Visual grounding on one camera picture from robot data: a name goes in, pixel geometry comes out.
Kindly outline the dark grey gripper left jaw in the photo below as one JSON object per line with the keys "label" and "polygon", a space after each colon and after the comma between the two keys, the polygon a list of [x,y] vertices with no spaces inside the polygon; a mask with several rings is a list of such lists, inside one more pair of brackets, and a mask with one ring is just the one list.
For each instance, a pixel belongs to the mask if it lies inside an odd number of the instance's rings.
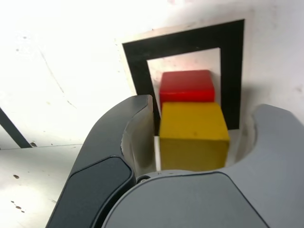
{"label": "dark grey gripper left jaw", "polygon": [[49,228],[99,228],[114,204],[155,170],[153,103],[136,95],[106,112],[75,160]]}

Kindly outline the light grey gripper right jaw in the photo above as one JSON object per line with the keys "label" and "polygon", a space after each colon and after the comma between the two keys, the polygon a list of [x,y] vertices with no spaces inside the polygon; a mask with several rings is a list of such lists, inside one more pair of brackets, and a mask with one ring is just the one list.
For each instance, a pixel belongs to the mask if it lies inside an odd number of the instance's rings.
{"label": "light grey gripper right jaw", "polygon": [[304,126],[267,104],[253,112],[251,152],[230,167],[168,171],[127,191],[104,228],[301,228]]}

